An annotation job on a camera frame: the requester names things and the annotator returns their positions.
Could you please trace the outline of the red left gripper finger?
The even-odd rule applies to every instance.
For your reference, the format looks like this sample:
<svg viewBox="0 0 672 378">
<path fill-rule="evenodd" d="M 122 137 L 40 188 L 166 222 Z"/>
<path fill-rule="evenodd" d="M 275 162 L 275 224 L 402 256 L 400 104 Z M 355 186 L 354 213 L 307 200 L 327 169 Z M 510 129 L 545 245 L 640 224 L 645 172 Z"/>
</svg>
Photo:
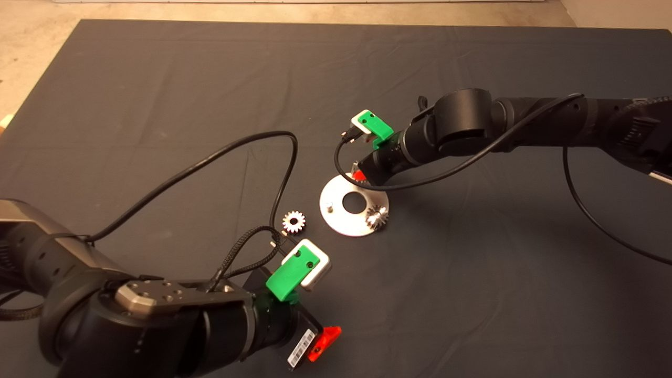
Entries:
<svg viewBox="0 0 672 378">
<path fill-rule="evenodd" d="M 324 327 L 322 332 L 315 339 L 307 356 L 311 363 L 314 363 L 324 352 L 334 343 L 342 334 L 342 327 Z"/>
</svg>

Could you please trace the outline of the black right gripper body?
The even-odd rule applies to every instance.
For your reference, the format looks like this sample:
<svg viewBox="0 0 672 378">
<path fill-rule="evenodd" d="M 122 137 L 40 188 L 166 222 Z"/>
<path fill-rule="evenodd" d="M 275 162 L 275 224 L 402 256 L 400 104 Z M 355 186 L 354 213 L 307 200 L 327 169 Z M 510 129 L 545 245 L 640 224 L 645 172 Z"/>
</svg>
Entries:
<svg viewBox="0 0 672 378">
<path fill-rule="evenodd" d="M 368 183 L 384 186 L 405 170 L 405 155 L 401 148 L 379 148 L 360 160 L 358 167 Z"/>
</svg>

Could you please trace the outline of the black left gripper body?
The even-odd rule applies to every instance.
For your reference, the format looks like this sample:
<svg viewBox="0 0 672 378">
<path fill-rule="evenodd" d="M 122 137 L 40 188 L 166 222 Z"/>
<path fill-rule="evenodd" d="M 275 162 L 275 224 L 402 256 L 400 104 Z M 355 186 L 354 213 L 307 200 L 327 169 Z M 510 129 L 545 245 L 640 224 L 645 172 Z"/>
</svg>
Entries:
<svg viewBox="0 0 672 378">
<path fill-rule="evenodd" d="M 266 286 L 270 275 L 268 269 L 258 268 L 243 285 L 254 296 L 255 318 L 253 341 L 245 357 L 271 350 L 283 368 L 294 371 L 307 362 L 322 325 L 302 304 L 279 301 Z"/>
</svg>

